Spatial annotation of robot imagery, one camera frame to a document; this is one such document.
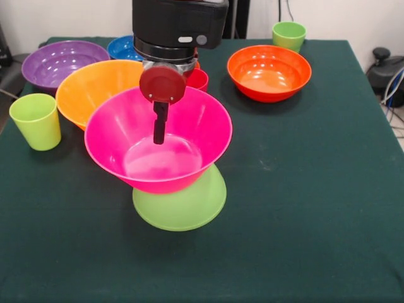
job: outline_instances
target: bowl rim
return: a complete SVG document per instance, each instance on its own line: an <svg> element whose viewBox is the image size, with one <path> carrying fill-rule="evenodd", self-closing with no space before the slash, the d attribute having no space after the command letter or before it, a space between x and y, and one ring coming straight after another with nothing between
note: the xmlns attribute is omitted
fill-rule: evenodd
<svg viewBox="0 0 404 303"><path fill-rule="evenodd" d="M112 48L112 44L113 44L113 43L117 42L117 41L120 40L120 39L127 39L127 38L130 38L130 39L133 39L133 40L134 40L134 35L125 35L125 36L117 37L117 38L114 38L111 42L109 42L109 43L108 43L108 46L107 46L108 56L110 56L111 58L113 58L113 59L115 59L115 60L128 60L128 59L121 59L121 58L116 57L115 55L112 54L112 51L111 51L111 48Z"/></svg>
<svg viewBox="0 0 404 303"><path fill-rule="evenodd" d="M130 89L125 90L125 91L123 91L123 92L121 92L121 93L118 93L117 95L112 96L110 99L108 99L107 101L105 101L99 108L97 108L97 109L93 112L93 114L91 115L91 118L88 120L88 125L90 125L91 120L95 117L95 114L96 114L99 110L101 110L102 107L106 106L106 104L107 104L108 102L110 102L113 98L117 98L118 96L124 95L125 93L130 92L130 91L132 91L132 90L140 90L140 88L139 88L139 87L130 88ZM99 167L101 167L102 169L106 170L106 171L109 172L110 174L112 174L112 175L114 175L114 176L116 176L116 177L118 177L118 178L121 178L121 179L130 180L130 181L135 181L135 182L161 183L161 182L177 181L177 180L185 179L185 178L187 178L187 177L191 177L192 175L198 174L198 173L203 172L204 170L206 170L208 167L210 167L212 164L214 164L214 163L226 152L226 150L229 148L230 142L232 141L232 137L233 137L233 122L232 122L232 118L231 118L229 112L227 111L227 109L226 109L226 108L224 107L224 105L223 105L219 100L217 100L214 96L212 96L212 95L210 95L210 94L208 94L208 93L206 93L206 92L204 92L204 91L202 91L202 90L198 90L197 88L190 87L190 86L187 86L187 87L186 87L186 90L194 90L194 91L196 91L196 92L200 92L200 93L202 93L202 94L205 94L205 95L207 95L207 96L209 96L209 97L215 99L215 101L216 101L216 102L219 104L219 106L223 109L223 112L225 113L225 116L226 116L226 118L227 118L227 120L228 120L228 122L229 122L229 131L230 131L229 138L228 138L228 140L227 140L225 146L223 147L223 150L222 150L209 164L206 164L206 165L202 166L201 168L199 168L199 169L198 169L197 171L195 171L195 172L190 172L190 173L185 174L185 175L182 175L182 176L180 176L180 177L173 177L173 178L166 178L166 179L159 179L159 180L137 179L137 178L128 177L128 176L126 176L126 175L121 175L121 174L118 174L118 173L113 172L112 170L108 169L107 167L105 167L103 164L101 164L101 163L94 157L93 153L91 152L91 150L90 150L89 147L88 147L88 139L87 139L87 137L88 137L88 128L86 128L86 130L85 130L85 132L84 132L84 144L85 144L85 146L86 146L86 150L87 150L88 154L90 155L90 157L93 159L93 161L94 161Z"/></svg>
<svg viewBox="0 0 404 303"><path fill-rule="evenodd" d="M46 99L52 100L52 110L51 110L48 114L46 114L45 116L43 116L43 117L41 117L41 118L38 118L38 119L34 119L34 120L22 120L22 119L16 118L15 115L12 114L13 108L14 108L17 104L19 104L19 103L25 101L25 99L30 99L30 98L32 98L32 97L42 97L42 98L46 98ZM17 100L15 100L15 101L10 105L10 107L9 107L9 109L8 109L8 114L10 115L10 117L12 118L12 120L14 120L14 121L21 122L21 123L25 123L25 124L31 124L31 123L36 123L36 122L45 120L46 118L48 118L48 117L50 117L51 115L53 115L56 109L57 109L56 100L55 100L55 98L54 98L53 96L48 95L47 93L29 93L28 95L22 96L22 97L18 98Z"/></svg>
<svg viewBox="0 0 404 303"><path fill-rule="evenodd" d="M25 71L25 66L27 65L27 62L31 59L31 57L36 54L38 51L41 51L43 49L48 49L49 47L53 46L53 45L59 45L59 44L68 44L68 43L82 43L82 44L86 44L86 45L92 45L97 47L98 49L102 50L104 52L105 56L105 60L102 61L108 61L110 59L109 54L107 52L107 50L105 48L103 48L101 45L90 42L90 41L86 41L86 40L63 40L63 41L58 41L58 42L54 42L51 44L46 44L42 47L39 47L38 49L36 49L34 52L32 52L31 54L28 55L28 57L25 58L25 60L23 61L23 64L21 65L21 73L23 75L23 77L30 82L31 84L38 86L38 87L42 87L42 88L46 88L46 89L51 89L51 90L55 90L59 87L59 85L53 85L53 86L49 86L49 85L41 85L39 84L37 81L34 81L30 76L27 76L27 73Z"/></svg>
<svg viewBox="0 0 404 303"><path fill-rule="evenodd" d="M275 27L277 27L277 26L280 25L280 24L296 24L296 25L298 25L298 26L300 26L300 27L302 27L302 28L304 29L304 33L303 33L302 35L296 36L296 37L288 37L288 36L281 35L281 34L279 34L279 33L275 30ZM303 37L305 37L305 36L307 35L307 29L306 29L306 27L305 27L303 24L301 24L301 23L299 23L299 22L295 22L295 21L281 21L281 22L276 22L276 23L272 26L272 32L273 32L273 33L276 33L277 36L279 36L279 37L281 37L281 38L286 38L286 39L301 39L301 38L303 38Z"/></svg>
<svg viewBox="0 0 404 303"><path fill-rule="evenodd" d="M99 61L96 63L92 63L89 65L86 65L80 69L78 69L77 71L75 71L74 73L80 72L83 69L89 69L89 68L93 68L94 66L97 65L101 65L101 64L116 64L117 62L130 62L130 64L134 64L134 65L138 65L139 67L143 67L142 63L139 61L135 61L135 60L128 60L128 59L117 59L117 60L104 60L104 61ZM63 81L61 82L61 84L59 85L59 88L62 87L62 85L70 78L70 76L72 76L73 73L71 73L69 76L65 77L65 79L63 79ZM75 125L77 125L78 127L83 127L86 128L87 124L90 122L90 119L83 123L83 122L77 122L75 121L73 118L71 118L69 115L67 115L61 108L59 105L59 88L56 91L55 94L55 100L56 100L56 106L57 109L59 110L59 112L63 115L63 117L65 117L67 120L69 120L70 122L74 123Z"/></svg>
<svg viewBox="0 0 404 303"><path fill-rule="evenodd" d="M247 49L252 49L252 48L257 48L257 47L269 47L269 48L274 48L274 49L281 49L281 50L284 51L284 52L289 52L289 53L292 53L294 56L300 57L300 58L307 64L307 66L309 67L309 76L308 76L307 79L306 79L305 81L303 81L302 84L300 84L298 87L296 87L296 88L294 88L294 89L292 89L292 90L287 90L287 91L278 92L278 93L268 93L268 92L264 92L264 91L262 91L262 90L253 90L253 89L249 88L248 86L243 85L243 84L240 83L236 78L234 78L233 74L230 72L230 62L231 62L231 60L233 59L233 57L235 57L235 55L237 55L237 54L239 54L239 53L241 53L241 52L243 52L243 51L245 51L245 50L247 50ZM298 91L298 90L300 90L302 87L304 87L304 86L310 81L311 76L312 76L312 68L311 68L311 65L310 65L309 61L308 61L305 57L303 57L303 56L300 55L299 53L294 52L294 51L292 51L292 50L290 50L290 49L286 49L286 48L284 48L284 47L275 46L275 45L271 45L271 44L250 45L250 46L247 46L247 47L244 47L244 48L242 48L242 49L237 50L236 52L234 52L234 53L230 56L230 58L229 58L228 61L227 61L227 72L228 72L228 74L230 75L231 79L233 80L233 82L234 82L236 85L240 85L240 86L242 86L242 87L244 87L244 88L247 88L247 89L249 89L249 90L252 90L252 91L254 91L254 92L266 93L266 94L270 94L270 95L281 95L281 94L288 93L288 92Z"/></svg>

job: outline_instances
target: black pole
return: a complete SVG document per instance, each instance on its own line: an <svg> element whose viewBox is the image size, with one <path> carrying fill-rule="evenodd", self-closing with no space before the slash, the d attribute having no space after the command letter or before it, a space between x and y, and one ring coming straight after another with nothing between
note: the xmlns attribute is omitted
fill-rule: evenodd
<svg viewBox="0 0 404 303"><path fill-rule="evenodd" d="M232 23L233 23L233 5L234 0L229 1L229 12L227 13L225 30L223 38L229 39L232 37ZM245 39L247 37L248 16L250 10L250 0L238 0L237 3L237 18L235 21L236 35L238 39Z"/></svg>
<svg viewBox="0 0 404 303"><path fill-rule="evenodd" d="M8 67L13 62L10 49L8 48L6 37L3 34L0 24L0 66Z"/></svg>

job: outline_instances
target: cup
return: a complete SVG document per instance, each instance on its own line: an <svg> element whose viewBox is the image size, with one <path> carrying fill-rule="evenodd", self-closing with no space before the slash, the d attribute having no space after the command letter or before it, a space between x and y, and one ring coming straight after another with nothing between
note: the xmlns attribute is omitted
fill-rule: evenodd
<svg viewBox="0 0 404 303"><path fill-rule="evenodd" d="M300 52L306 37L306 28L297 22L283 21L276 23L272 28L272 41L274 45Z"/></svg>
<svg viewBox="0 0 404 303"><path fill-rule="evenodd" d="M202 69L194 69L187 80L187 86L195 87L206 92L208 90L209 76Z"/></svg>
<svg viewBox="0 0 404 303"><path fill-rule="evenodd" d="M9 114L32 149L50 150L61 141L54 97L44 93L26 95L14 101Z"/></svg>

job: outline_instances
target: bowl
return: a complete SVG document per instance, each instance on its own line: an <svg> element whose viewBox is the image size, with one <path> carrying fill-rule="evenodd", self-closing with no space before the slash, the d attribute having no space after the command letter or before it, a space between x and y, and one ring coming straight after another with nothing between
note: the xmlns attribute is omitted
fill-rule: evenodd
<svg viewBox="0 0 404 303"><path fill-rule="evenodd" d="M48 93L55 93L73 71L91 63L109 60L108 52L87 41L62 41L43 46L23 62L24 78Z"/></svg>
<svg viewBox="0 0 404 303"><path fill-rule="evenodd" d="M162 145L153 143L155 119L139 88L120 93L92 115L86 149L101 168L132 187L167 194L195 182L223 155L232 137L225 107L192 87L170 106Z"/></svg>
<svg viewBox="0 0 404 303"><path fill-rule="evenodd" d="M93 112L112 96L139 86L143 66L131 60L91 64L68 76L56 92L59 112L85 130Z"/></svg>
<svg viewBox="0 0 404 303"><path fill-rule="evenodd" d="M108 45L107 50L109 56L113 59L143 60L143 57L139 55L133 47L133 35L114 39Z"/></svg>
<svg viewBox="0 0 404 303"><path fill-rule="evenodd" d="M172 194L149 194L133 189L133 205L146 222L159 229L184 232L204 226L222 210L226 183L212 164L192 185Z"/></svg>
<svg viewBox="0 0 404 303"><path fill-rule="evenodd" d="M311 77L310 64L300 54L272 45L238 50L230 57L227 71L244 95L265 103L290 98Z"/></svg>

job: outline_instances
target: green bowl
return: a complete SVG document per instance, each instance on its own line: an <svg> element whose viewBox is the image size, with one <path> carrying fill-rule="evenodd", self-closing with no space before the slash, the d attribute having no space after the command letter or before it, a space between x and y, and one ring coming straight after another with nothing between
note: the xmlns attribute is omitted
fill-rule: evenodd
<svg viewBox="0 0 404 303"><path fill-rule="evenodd" d="M133 189L133 204L142 219L159 229L183 232L204 226L222 210L225 181L213 164L194 184L172 194Z"/></svg>

